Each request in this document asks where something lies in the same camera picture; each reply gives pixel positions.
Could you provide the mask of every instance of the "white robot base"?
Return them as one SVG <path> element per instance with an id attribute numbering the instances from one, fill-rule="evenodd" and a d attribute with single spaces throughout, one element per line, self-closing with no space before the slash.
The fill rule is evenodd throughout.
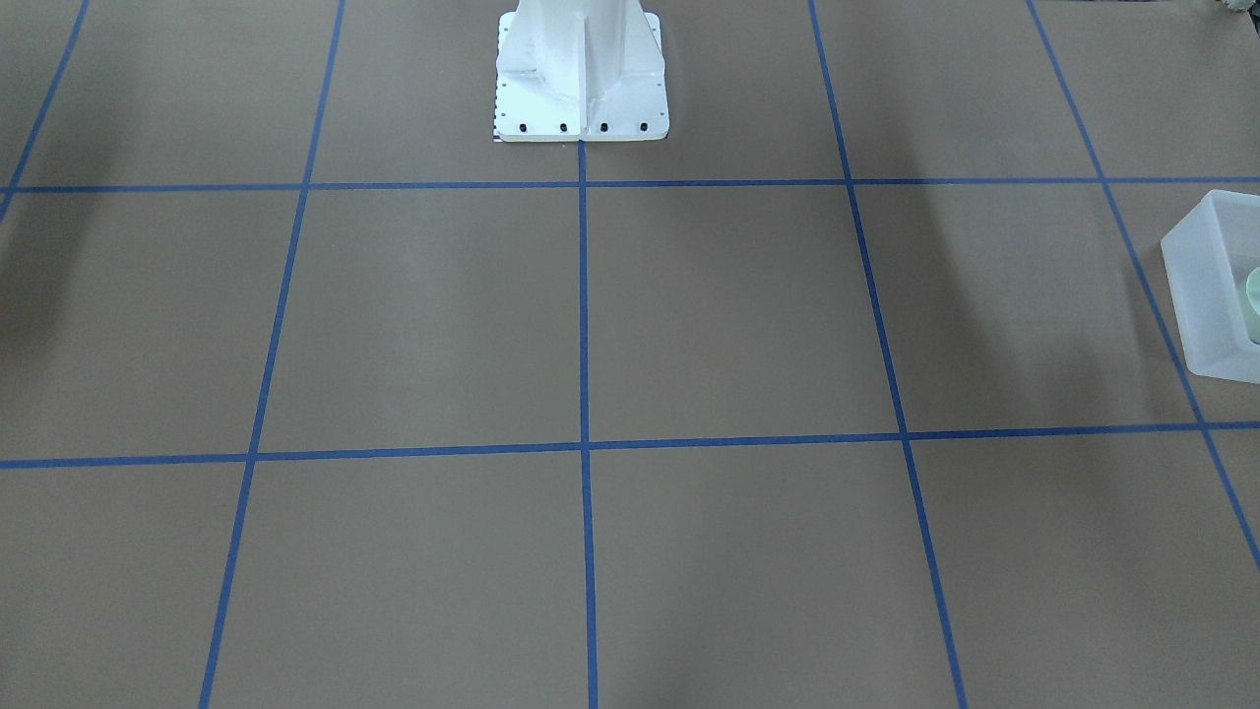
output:
<path id="1" fill-rule="evenodd" d="M 639 0 L 520 0 L 499 20 L 494 137 L 659 140 L 669 132 L 660 18 Z"/>

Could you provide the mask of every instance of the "white plastic container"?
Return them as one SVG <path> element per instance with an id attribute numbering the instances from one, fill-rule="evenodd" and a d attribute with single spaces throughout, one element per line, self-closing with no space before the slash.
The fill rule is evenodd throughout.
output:
<path id="1" fill-rule="evenodd" d="M 1260 315 L 1247 277 L 1260 268 L 1260 196 L 1213 189 L 1160 241 L 1186 366 L 1260 384 Z"/>

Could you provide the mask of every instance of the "grid square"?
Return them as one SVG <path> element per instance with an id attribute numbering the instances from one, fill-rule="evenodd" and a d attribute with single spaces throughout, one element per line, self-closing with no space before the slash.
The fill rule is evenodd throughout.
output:
<path id="1" fill-rule="evenodd" d="M 591 146 L 591 179 L 842 176 L 808 4 L 643 6 L 660 15 L 669 139 Z"/>
<path id="2" fill-rule="evenodd" d="M 0 706 L 193 706 L 239 466 L 0 476 Z"/>
<path id="3" fill-rule="evenodd" d="M 897 429 L 842 188 L 588 199 L 593 438 Z"/>
<path id="4" fill-rule="evenodd" d="M 295 199 L 18 195 L 0 224 L 0 457 L 244 451 Z"/>
<path id="5" fill-rule="evenodd" d="M 580 471 L 260 466 L 214 706 L 585 706 Z"/>
<path id="6" fill-rule="evenodd" d="M 1260 432 L 1213 432 L 1212 441 L 1255 535 L 1260 533 Z"/>
<path id="7" fill-rule="evenodd" d="M 1254 703 L 1260 586 L 1200 434 L 915 452 L 973 706 Z"/>
<path id="8" fill-rule="evenodd" d="M 494 141 L 499 15 L 514 1 L 349 3 L 315 176 L 577 179 L 572 144 Z"/>
<path id="9" fill-rule="evenodd" d="M 1023 3 L 824 3 L 853 175 L 1094 176 Z"/>
<path id="10" fill-rule="evenodd" d="M 9 175 L 26 146 L 26 136 L 39 107 L 48 93 L 48 84 L 57 73 L 57 64 L 66 49 L 78 14 L 79 0 L 23 0 L 5 3 L 5 21 L 0 24 L 0 96 L 4 96 L 4 120 L 0 120 L 0 184 L 9 185 Z"/>
<path id="11" fill-rule="evenodd" d="M 88 10 L 23 184 L 296 181 L 335 3 Z"/>
<path id="12" fill-rule="evenodd" d="M 600 705 L 956 706 L 897 445 L 595 453 Z"/>
<path id="13" fill-rule="evenodd" d="M 1101 188 L 859 198 L 911 429 L 1193 422 Z"/>
<path id="14" fill-rule="evenodd" d="M 316 191 L 263 447 L 578 438 L 571 189 Z"/>
<path id="15" fill-rule="evenodd" d="M 1113 176 L 1255 175 L 1255 29 L 1220 3 L 1038 3 Z"/>
<path id="16" fill-rule="evenodd" d="M 1115 184 L 1111 186 L 1120 212 L 1124 214 L 1129 238 L 1138 251 L 1147 281 L 1159 303 L 1159 311 L 1168 325 L 1168 334 L 1177 346 L 1177 356 L 1186 363 L 1182 349 L 1181 331 L 1177 329 L 1177 312 L 1173 310 L 1172 293 L 1168 290 L 1168 269 L 1164 267 L 1162 239 L 1177 222 L 1182 219 L 1203 195 L 1212 189 L 1231 191 L 1260 193 L 1255 184 Z M 1245 383 L 1201 378 L 1186 373 L 1194 398 L 1198 399 L 1203 417 L 1211 422 L 1257 421 L 1260 419 L 1260 387 Z"/>

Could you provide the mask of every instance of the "translucent plastic bin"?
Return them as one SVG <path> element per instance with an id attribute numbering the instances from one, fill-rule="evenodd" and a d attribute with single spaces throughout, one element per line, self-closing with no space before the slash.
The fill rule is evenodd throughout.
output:
<path id="1" fill-rule="evenodd" d="M 1260 384 L 1260 315 L 1246 293 L 1260 268 L 1260 196 L 1213 189 L 1160 246 L 1186 366 Z"/>

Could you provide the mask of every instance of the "blue tape line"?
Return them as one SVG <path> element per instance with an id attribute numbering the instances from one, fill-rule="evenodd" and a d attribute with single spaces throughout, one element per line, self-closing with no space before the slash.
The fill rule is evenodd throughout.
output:
<path id="1" fill-rule="evenodd" d="M 258 462 L 365 461 L 372 458 L 447 458 L 457 456 L 507 456 L 513 453 L 573 453 L 580 443 L 509 443 L 503 446 L 432 446 L 416 448 L 363 448 L 348 451 L 295 451 L 258 453 Z"/>
<path id="2" fill-rule="evenodd" d="M 1217 422 L 1207 424 L 1207 428 L 1212 431 L 1257 431 L 1260 422 Z"/>
<path id="3" fill-rule="evenodd" d="M 166 191 L 299 191 L 301 184 L 261 183 L 261 184 L 100 184 L 100 185 L 45 185 L 19 186 L 19 194 L 129 194 L 129 193 L 166 193 Z"/>
<path id="4" fill-rule="evenodd" d="M 1260 422 L 1210 423 L 1212 431 L 1260 431 Z M 968 441 L 985 438 L 1053 438 L 1077 436 L 1140 436 L 1158 433 L 1197 432 L 1198 424 L 1135 424 L 1115 427 L 1053 427 L 1028 429 L 969 429 L 907 432 L 910 441 Z M 260 463 L 297 461 L 355 461 L 370 458 L 437 458 L 459 456 L 505 456 L 519 453 L 576 453 L 578 451 L 653 451 L 668 448 L 760 448 L 779 446 L 825 446 L 892 443 L 901 441 L 900 433 L 854 433 L 814 436 L 762 436 L 728 438 L 660 438 L 557 443 L 508 443 L 489 446 L 428 446 L 410 448 L 359 448 L 329 451 L 273 451 L 260 452 Z M 58 468 L 107 468 L 123 466 L 192 466 L 205 463 L 244 463 L 248 453 L 210 453 L 189 456 L 120 456 L 98 458 L 35 458 L 0 461 L 0 471 L 32 471 Z"/>
<path id="5" fill-rule="evenodd" d="M 1255 184 L 1260 183 L 1260 176 L 1246 176 L 1246 175 L 1234 175 L 1234 176 L 1108 176 L 1106 181 L 1111 184 Z"/>
<path id="6" fill-rule="evenodd" d="M 954 694 L 959 709 L 966 709 L 966 689 L 963 683 L 963 669 L 958 660 L 958 651 L 954 646 L 954 630 L 949 618 L 949 606 L 945 602 L 945 589 L 941 583 L 940 568 L 936 564 L 936 549 L 932 543 L 931 526 L 927 520 L 927 509 L 924 504 L 922 490 L 919 485 L 919 471 L 915 465 L 915 453 L 907 436 L 906 414 L 901 403 L 901 392 L 897 385 L 897 372 L 892 361 L 892 349 L 888 345 L 888 332 L 885 327 L 883 312 L 879 306 L 879 292 L 876 286 L 874 268 L 871 264 L 871 253 L 867 248 L 866 229 L 862 224 L 862 212 L 858 208 L 857 189 L 853 183 L 853 170 L 849 164 L 848 149 L 844 144 L 844 128 L 840 123 L 840 111 L 835 101 L 835 91 L 832 83 L 832 71 L 827 60 L 827 48 L 823 43 L 823 30 L 818 20 L 818 6 L 814 0 L 809 0 L 809 15 L 814 26 L 814 43 L 818 48 L 818 62 L 823 72 L 823 84 L 827 88 L 827 103 L 832 111 L 832 126 L 835 130 L 835 145 L 840 154 L 840 166 L 844 170 L 845 189 L 849 196 L 849 208 L 853 212 L 853 228 L 857 232 L 858 249 L 862 253 L 862 269 L 866 272 L 867 291 L 871 297 L 871 310 L 874 314 L 876 331 L 879 335 L 879 350 L 883 354 L 885 374 L 888 379 L 888 392 L 892 397 L 893 413 L 897 417 L 897 433 L 901 438 L 901 451 L 906 460 L 906 472 L 910 479 L 910 490 L 915 499 L 915 514 L 919 518 L 919 533 L 924 543 L 924 555 L 927 562 L 927 572 L 932 582 L 932 594 L 936 599 L 936 613 L 941 626 L 941 637 L 945 642 L 945 652 L 949 657 L 950 674 L 954 679 Z"/>
<path id="7" fill-rule="evenodd" d="M 1197 432 L 1198 424 L 1135 424 L 1118 427 L 1050 427 L 1032 429 L 971 429 L 912 432 L 911 441 L 965 441 L 978 438 L 1050 438 L 1071 436 L 1113 436 L 1142 433 Z"/>
<path id="8" fill-rule="evenodd" d="M 776 446 L 822 446 L 829 443 L 881 443 L 901 441 L 896 433 L 835 436 L 761 436 L 733 438 L 659 438 L 635 441 L 596 441 L 591 451 L 651 451 L 663 448 L 742 448 Z"/>
<path id="9" fill-rule="evenodd" d="M 241 477 L 241 495 L 237 499 L 236 518 L 232 523 L 232 542 L 228 545 L 228 558 L 223 568 L 223 586 L 219 589 L 219 602 L 214 613 L 214 630 L 210 636 L 210 650 L 205 660 L 205 675 L 202 679 L 199 709 L 209 709 L 210 694 L 214 689 L 214 672 L 218 667 L 219 650 L 223 645 L 223 628 L 227 622 L 228 603 L 232 598 L 232 583 L 236 577 L 237 558 L 241 552 L 241 536 L 244 531 L 246 511 L 249 508 L 249 490 L 253 486 L 253 472 L 258 461 L 258 446 L 262 440 L 262 424 L 267 416 L 267 398 L 271 394 L 271 378 L 276 368 L 276 353 L 280 349 L 280 332 L 285 324 L 285 310 L 289 303 L 289 288 L 294 276 L 294 262 L 297 257 L 297 243 L 302 230 L 302 218 L 306 213 L 306 199 L 310 194 L 311 174 L 315 171 L 315 156 L 319 151 L 320 128 L 324 125 L 324 111 L 328 106 L 329 88 L 333 83 L 333 68 L 336 64 L 336 49 L 341 38 L 341 21 L 345 18 L 345 0 L 338 0 L 336 19 L 333 21 L 333 38 L 329 42 L 328 59 L 324 65 L 324 82 L 320 86 L 319 103 L 315 108 L 315 125 L 311 127 L 310 146 L 306 154 L 306 167 L 302 173 L 302 188 L 297 196 L 294 214 L 294 228 L 289 237 L 289 252 L 285 256 L 285 272 L 280 281 L 280 295 L 276 300 L 276 315 L 271 326 L 271 340 L 267 345 L 267 361 L 258 387 L 258 404 L 255 411 L 253 429 L 249 436 L 249 452 Z"/>
<path id="10" fill-rule="evenodd" d="M 586 694 L 590 709 L 600 706 L 600 661 L 595 593 L 595 516 L 591 500 L 591 366 L 590 286 L 587 278 L 586 142 L 577 144 L 578 253 L 578 419 L 582 451 L 582 549 L 586 569 Z"/>
<path id="11" fill-rule="evenodd" d="M 83 29 L 83 19 L 87 16 L 89 1 L 83 0 L 79 3 L 78 15 L 74 16 L 71 35 L 66 40 L 66 49 L 62 50 L 62 59 L 57 63 L 57 71 L 53 73 L 52 83 L 48 84 L 48 92 L 44 93 L 44 102 L 39 105 L 39 112 L 35 113 L 35 122 L 32 123 L 30 132 L 26 133 L 26 144 L 21 149 L 21 155 L 18 157 L 18 165 L 14 167 L 13 175 L 9 178 L 9 190 L 5 191 L 4 199 L 0 200 L 0 222 L 9 213 L 14 190 L 21 181 L 21 174 L 26 171 L 26 162 L 30 161 L 30 154 L 35 150 L 35 141 L 39 140 L 39 131 L 44 127 L 44 120 L 48 118 L 48 110 L 53 105 L 53 96 L 57 94 L 57 87 L 62 84 L 62 77 L 66 76 L 66 67 L 71 63 L 71 54 L 74 53 L 74 47 L 78 44 L 78 35 Z"/>
<path id="12" fill-rule="evenodd" d="M 193 456 L 118 456 L 113 458 L 44 458 L 0 461 L 0 471 L 45 471 L 57 468 L 121 468 L 140 466 L 189 466 L 205 463 L 244 463 L 244 453 L 207 453 Z"/>
<path id="13" fill-rule="evenodd" d="M 838 178 L 801 178 L 801 179 L 605 179 L 591 180 L 591 188 L 659 188 L 659 186 L 840 186 L 843 179 Z"/>
<path id="14" fill-rule="evenodd" d="M 576 181 L 316 181 L 310 188 L 330 190 L 413 190 L 413 189 L 558 189 L 575 188 Z"/>
<path id="15" fill-rule="evenodd" d="M 711 180 L 588 180 L 588 189 L 650 189 L 665 186 L 898 186 L 925 184 L 1101 184 L 1099 178 L 853 178 L 839 179 L 711 179 Z M 1167 176 L 1106 178 L 1111 184 L 1260 184 L 1260 176 Z M 442 189 L 573 189 L 577 181 L 314 181 L 312 191 L 407 191 Z M 222 183 L 222 184 L 67 184 L 3 186 L 13 194 L 127 194 L 166 191 L 300 191 L 301 183 Z"/>
<path id="16" fill-rule="evenodd" d="M 897 186 L 919 184 L 1097 184 L 1097 178 L 854 178 L 859 186 Z"/>
<path id="17" fill-rule="evenodd" d="M 1055 47 L 1050 42 L 1050 34 L 1046 31 L 1046 25 L 1041 20 L 1041 14 L 1037 11 L 1036 3 L 1033 0 L 1024 0 L 1024 4 L 1028 6 L 1028 13 L 1032 15 L 1033 24 L 1037 25 L 1037 33 L 1041 35 L 1042 45 L 1046 48 L 1046 54 L 1050 57 L 1050 63 L 1055 69 L 1055 76 L 1058 78 L 1058 86 L 1063 92 L 1063 97 L 1067 99 L 1068 108 L 1072 111 L 1072 118 L 1076 121 L 1077 130 L 1080 130 L 1081 140 L 1085 142 L 1085 150 L 1090 155 L 1090 161 L 1094 164 L 1094 170 L 1097 173 L 1099 180 L 1102 185 L 1102 191 L 1106 194 L 1108 204 L 1111 207 L 1111 215 L 1115 218 L 1116 227 L 1120 229 L 1120 235 L 1124 239 L 1124 247 L 1129 252 L 1129 261 L 1133 263 L 1133 268 L 1138 273 L 1138 282 L 1142 283 L 1142 292 L 1147 297 L 1147 305 L 1150 307 L 1150 312 L 1155 317 L 1155 324 L 1159 325 L 1159 335 L 1163 337 L 1164 346 L 1168 349 L 1168 356 L 1172 359 L 1173 368 L 1177 370 L 1177 377 L 1181 379 L 1182 390 L 1186 393 L 1186 400 L 1189 403 L 1189 408 L 1194 413 L 1194 421 L 1198 423 L 1198 429 L 1203 436 L 1203 443 L 1207 446 L 1208 455 L 1212 458 L 1212 465 L 1216 467 L 1216 475 L 1221 481 L 1221 486 L 1225 489 L 1226 499 L 1234 509 L 1234 516 L 1237 519 L 1239 528 L 1241 529 L 1242 536 L 1251 552 L 1251 560 L 1255 564 L 1256 570 L 1260 570 L 1260 545 L 1256 544 L 1256 538 L 1251 531 L 1251 525 L 1247 523 L 1246 513 L 1239 502 L 1237 495 L 1234 490 L 1234 484 L 1230 481 L 1230 475 L 1225 470 L 1225 463 L 1221 461 L 1221 457 L 1216 451 L 1216 442 L 1212 441 L 1211 428 L 1207 426 L 1203 412 L 1198 406 L 1198 399 L 1194 397 L 1194 389 L 1191 387 L 1189 378 L 1186 375 L 1186 368 L 1182 366 L 1182 361 L 1177 354 L 1177 346 L 1173 343 L 1168 324 L 1164 321 L 1164 316 L 1159 311 L 1159 302 L 1155 300 L 1155 293 L 1150 287 L 1150 281 L 1147 278 L 1145 268 L 1142 267 L 1142 259 L 1138 257 L 1138 251 L 1133 246 L 1133 239 L 1129 235 L 1129 227 L 1125 224 L 1124 215 L 1120 213 L 1120 205 L 1116 203 L 1115 194 L 1111 191 L 1111 185 L 1109 184 L 1106 174 L 1102 171 L 1102 162 L 1099 160 L 1097 151 L 1094 149 L 1094 141 L 1090 139 L 1089 130 L 1085 127 L 1085 120 L 1081 117 L 1076 99 L 1072 97 L 1072 91 L 1067 86 L 1067 77 L 1063 74 L 1063 68 L 1058 62 L 1058 57 L 1055 54 Z"/>

